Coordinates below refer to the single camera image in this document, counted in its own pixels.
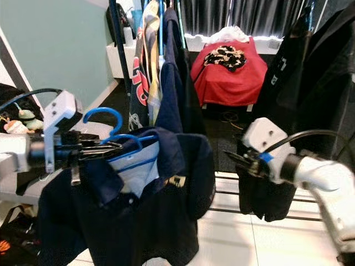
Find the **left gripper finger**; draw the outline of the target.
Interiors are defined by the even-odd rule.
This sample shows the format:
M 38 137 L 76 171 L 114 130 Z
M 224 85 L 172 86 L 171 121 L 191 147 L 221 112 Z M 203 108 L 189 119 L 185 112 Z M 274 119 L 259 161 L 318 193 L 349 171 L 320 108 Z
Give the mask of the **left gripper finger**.
M 123 149 L 121 144 L 107 142 L 102 144 L 101 140 L 86 140 L 86 152 L 114 152 Z
M 83 150 L 82 160 L 109 160 L 111 158 L 117 157 L 119 150 Z

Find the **black shirt white print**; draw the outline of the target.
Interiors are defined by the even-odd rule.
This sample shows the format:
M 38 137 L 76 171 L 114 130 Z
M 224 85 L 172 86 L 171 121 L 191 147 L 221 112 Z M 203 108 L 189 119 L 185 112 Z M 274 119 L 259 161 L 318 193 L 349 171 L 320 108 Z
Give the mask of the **black shirt white print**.
M 268 66 L 250 121 L 258 117 L 288 135 L 337 132 L 291 145 L 355 168 L 355 0 L 315 32 L 292 28 Z

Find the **red cloth cover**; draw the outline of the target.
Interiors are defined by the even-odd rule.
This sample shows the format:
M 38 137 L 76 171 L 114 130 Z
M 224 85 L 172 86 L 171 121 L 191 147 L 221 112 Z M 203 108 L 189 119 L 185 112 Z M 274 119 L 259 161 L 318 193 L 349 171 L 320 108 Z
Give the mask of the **red cloth cover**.
M 245 53 L 247 62 L 235 73 L 218 64 L 203 66 L 207 53 L 222 45 L 233 46 Z M 190 76 L 197 91 L 200 106 L 248 106 L 258 101 L 268 66 L 259 55 L 255 40 L 248 43 L 237 41 L 206 44 L 192 64 Z

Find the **navy polo shirt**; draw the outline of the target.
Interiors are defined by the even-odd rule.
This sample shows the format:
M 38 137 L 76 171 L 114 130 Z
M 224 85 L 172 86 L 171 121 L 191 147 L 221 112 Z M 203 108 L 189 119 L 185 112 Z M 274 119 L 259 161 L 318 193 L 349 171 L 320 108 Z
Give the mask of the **navy polo shirt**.
M 216 192 L 206 135 L 142 127 L 110 158 L 66 169 L 38 201 L 40 266 L 66 266 L 85 250 L 96 266 L 187 266 L 200 246 L 198 220 Z

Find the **plush toy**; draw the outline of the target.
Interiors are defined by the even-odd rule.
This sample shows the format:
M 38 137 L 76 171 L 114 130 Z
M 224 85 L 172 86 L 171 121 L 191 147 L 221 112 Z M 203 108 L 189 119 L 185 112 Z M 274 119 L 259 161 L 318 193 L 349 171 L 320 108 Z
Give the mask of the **plush toy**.
M 43 121 L 37 118 L 31 110 L 20 109 L 18 117 L 11 117 L 10 114 L 2 114 L 0 120 L 3 124 L 3 131 L 7 134 L 35 134 L 43 129 Z

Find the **dark grey curtain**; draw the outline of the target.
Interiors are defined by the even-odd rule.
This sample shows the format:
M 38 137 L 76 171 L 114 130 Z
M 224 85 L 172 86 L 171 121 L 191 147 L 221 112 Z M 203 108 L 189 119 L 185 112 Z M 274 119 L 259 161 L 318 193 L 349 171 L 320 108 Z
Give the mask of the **dark grey curtain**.
M 300 16 L 315 11 L 320 0 L 179 0 L 184 31 L 210 37 L 238 27 L 253 37 L 283 38 Z

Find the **white cube shelf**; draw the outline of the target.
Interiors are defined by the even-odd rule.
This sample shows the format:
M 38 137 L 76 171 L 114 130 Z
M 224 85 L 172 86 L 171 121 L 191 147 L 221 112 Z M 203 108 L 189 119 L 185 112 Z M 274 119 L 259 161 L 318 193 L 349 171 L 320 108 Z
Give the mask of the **white cube shelf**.
M 129 77 L 132 76 L 132 70 L 134 68 L 134 56 L 135 56 L 135 43 L 136 40 L 134 38 L 133 29 L 131 27 L 123 28 L 125 34 L 124 44 L 124 55 L 126 58 L 126 69 L 129 73 Z M 111 69 L 111 73 L 114 78 L 124 78 L 123 67 L 121 63 L 121 59 L 119 58 L 118 48 L 116 43 L 110 43 L 106 47 L 106 53 L 108 56 L 108 61 Z

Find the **light blue bag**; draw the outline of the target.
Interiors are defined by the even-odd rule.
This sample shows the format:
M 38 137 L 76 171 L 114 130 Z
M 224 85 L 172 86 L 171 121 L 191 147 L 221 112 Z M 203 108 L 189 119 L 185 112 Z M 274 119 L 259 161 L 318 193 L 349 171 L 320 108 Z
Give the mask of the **light blue bag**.
M 133 28 L 135 35 L 139 35 L 139 30 L 143 24 L 143 12 L 144 12 L 145 0 L 132 0 L 133 7 L 131 9 L 131 15 L 133 20 Z

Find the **white crumpled cloth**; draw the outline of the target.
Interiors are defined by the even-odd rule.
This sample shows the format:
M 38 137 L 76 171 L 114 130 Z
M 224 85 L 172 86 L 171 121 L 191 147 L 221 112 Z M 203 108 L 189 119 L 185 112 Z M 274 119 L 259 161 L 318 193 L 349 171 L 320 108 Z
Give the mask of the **white crumpled cloth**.
M 223 43 L 237 41 L 241 43 L 248 43 L 251 40 L 251 36 L 244 33 L 238 26 L 226 26 L 221 28 L 219 31 L 211 35 L 210 37 L 205 37 L 203 42 L 205 44 Z

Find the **blue plastic hanger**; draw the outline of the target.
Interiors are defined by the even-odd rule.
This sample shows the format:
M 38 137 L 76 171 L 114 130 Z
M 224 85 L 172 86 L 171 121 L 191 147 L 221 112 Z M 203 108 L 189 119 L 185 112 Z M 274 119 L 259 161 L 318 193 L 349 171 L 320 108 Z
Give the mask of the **blue plastic hanger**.
M 109 108 L 109 107 L 97 107 L 97 108 L 93 108 L 93 109 L 87 111 L 87 113 L 84 114 L 84 116 L 82 118 L 82 122 L 84 124 L 86 124 L 87 122 L 89 122 L 89 119 L 91 118 L 91 116 L 93 116 L 94 114 L 98 114 L 98 113 L 111 114 L 113 117 L 115 117 L 115 119 L 117 121 L 116 126 L 113 127 L 113 129 L 111 129 L 111 131 L 109 131 L 109 136 L 106 137 L 106 139 L 101 140 L 99 145 L 108 145 L 110 142 L 116 142 L 117 140 L 128 139 L 126 142 L 124 142 L 120 146 L 121 150 L 125 150 L 126 144 L 129 141 L 132 141 L 133 144 L 136 144 L 136 149 L 129 150 L 129 152 L 125 152 L 124 154 L 121 154 L 121 155 L 118 155 L 115 151 L 109 151 L 109 152 L 104 153 L 104 158 L 108 162 L 114 162 L 119 159 L 133 157 L 137 153 L 142 152 L 142 150 L 144 149 L 144 146 L 145 146 L 144 145 L 145 142 L 152 141 L 152 140 L 155 140 L 155 141 L 158 140 L 158 137 L 156 135 L 145 135 L 144 137 L 138 137 L 137 135 L 120 134 L 119 131 L 123 125 L 123 117 L 117 110 Z

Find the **black yellow patterned cloth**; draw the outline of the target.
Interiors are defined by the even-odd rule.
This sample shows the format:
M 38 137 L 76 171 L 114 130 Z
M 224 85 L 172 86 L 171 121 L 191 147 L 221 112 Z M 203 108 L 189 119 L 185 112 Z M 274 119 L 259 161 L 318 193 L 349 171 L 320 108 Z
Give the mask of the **black yellow patterned cloth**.
M 245 53 L 237 50 L 233 46 L 222 45 L 206 54 L 203 60 L 203 66 L 208 64 L 218 64 L 226 68 L 231 73 L 235 73 L 247 62 Z

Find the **navy hanging shirt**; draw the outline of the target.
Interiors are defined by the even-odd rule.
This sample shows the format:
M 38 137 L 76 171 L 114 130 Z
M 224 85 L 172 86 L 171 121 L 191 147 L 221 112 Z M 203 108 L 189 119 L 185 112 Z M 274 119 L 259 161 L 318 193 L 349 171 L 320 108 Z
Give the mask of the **navy hanging shirt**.
M 163 98 L 155 126 L 175 134 L 205 135 L 205 122 L 190 76 L 178 15 L 174 8 L 167 8 L 162 19 L 164 63 L 160 68 L 160 88 Z

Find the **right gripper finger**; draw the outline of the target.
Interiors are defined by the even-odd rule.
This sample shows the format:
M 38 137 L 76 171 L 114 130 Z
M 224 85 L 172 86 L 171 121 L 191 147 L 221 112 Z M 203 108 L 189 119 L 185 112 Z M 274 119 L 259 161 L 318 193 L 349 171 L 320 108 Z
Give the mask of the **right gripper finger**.
M 236 168 L 249 170 L 254 166 L 255 160 L 248 152 L 231 152 L 224 150 L 224 154 L 234 162 Z

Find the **shirt with red lettering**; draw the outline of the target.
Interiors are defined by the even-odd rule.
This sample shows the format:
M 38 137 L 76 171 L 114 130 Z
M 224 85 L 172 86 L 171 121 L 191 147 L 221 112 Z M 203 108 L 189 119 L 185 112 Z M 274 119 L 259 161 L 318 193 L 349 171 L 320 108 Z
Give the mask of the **shirt with red lettering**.
M 162 93 L 159 84 L 158 32 L 160 3 L 146 0 L 136 33 L 135 55 L 132 58 L 129 130 L 154 126 Z

